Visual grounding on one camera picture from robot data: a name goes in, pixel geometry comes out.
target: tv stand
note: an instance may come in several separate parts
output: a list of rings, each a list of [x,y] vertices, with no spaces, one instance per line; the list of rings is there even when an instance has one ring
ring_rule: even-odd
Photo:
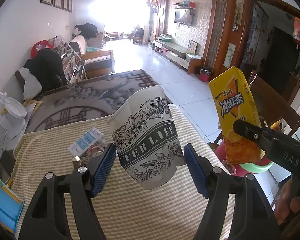
[[[179,46],[172,42],[167,41],[154,41],[155,46],[164,47],[170,51],[167,52],[166,58],[175,63],[178,67],[183,67],[187,70],[188,74],[200,73],[200,67],[202,66],[202,59],[186,60],[187,48]]]

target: striped tablecloth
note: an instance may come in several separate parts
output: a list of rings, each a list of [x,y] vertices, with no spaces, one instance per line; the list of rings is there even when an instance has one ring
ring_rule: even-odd
[[[198,155],[213,166],[224,169],[208,145],[200,138],[182,111],[169,104],[182,149],[191,143]],[[108,143],[112,142],[108,117],[77,122],[26,134],[14,151],[16,164],[12,190],[26,202],[16,231],[18,237],[31,198],[47,172],[57,176],[73,171],[68,147],[89,128],[96,127]],[[230,195],[220,239],[228,236],[234,195]],[[195,188],[187,166],[179,166],[165,185],[145,190],[120,166],[118,157],[102,193],[92,200],[99,222],[108,240],[191,240],[200,224],[208,200]],[[73,239],[80,239],[76,229],[70,196],[66,194],[68,223]]]

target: yellow drink carton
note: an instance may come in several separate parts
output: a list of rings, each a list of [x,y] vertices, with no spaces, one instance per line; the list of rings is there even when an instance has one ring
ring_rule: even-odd
[[[210,81],[209,87],[221,124],[227,162],[259,162],[261,150],[258,145],[233,130],[233,123],[238,119],[261,127],[256,105],[242,71],[231,67]]]

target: white and blue package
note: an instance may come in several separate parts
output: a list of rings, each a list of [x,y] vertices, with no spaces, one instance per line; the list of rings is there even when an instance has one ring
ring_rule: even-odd
[[[69,147],[69,151],[74,157],[80,157],[91,145],[100,142],[102,137],[103,134],[92,127]]]

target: wooden door frame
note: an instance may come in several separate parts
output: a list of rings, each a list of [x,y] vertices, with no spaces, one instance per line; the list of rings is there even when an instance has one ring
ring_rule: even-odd
[[[239,66],[242,62],[245,48],[246,48],[246,45],[248,42],[250,28],[251,28],[251,21],[252,21],[253,3],[256,1],[262,1],[267,4],[273,5],[295,17],[300,18],[300,11],[297,8],[293,7],[292,5],[290,5],[284,1],[281,1],[281,0],[247,0],[247,2],[249,2],[249,7],[248,7],[248,13],[246,14],[246,24],[245,24],[244,30],[243,30],[242,42],[240,44],[240,52],[239,52],[240,57],[238,57],[238,59],[236,61],[237,66]],[[300,76],[299,76],[298,82],[290,96],[290,99],[288,100],[288,104],[291,105],[291,103],[293,102],[294,98],[296,97],[299,89],[300,89]]]

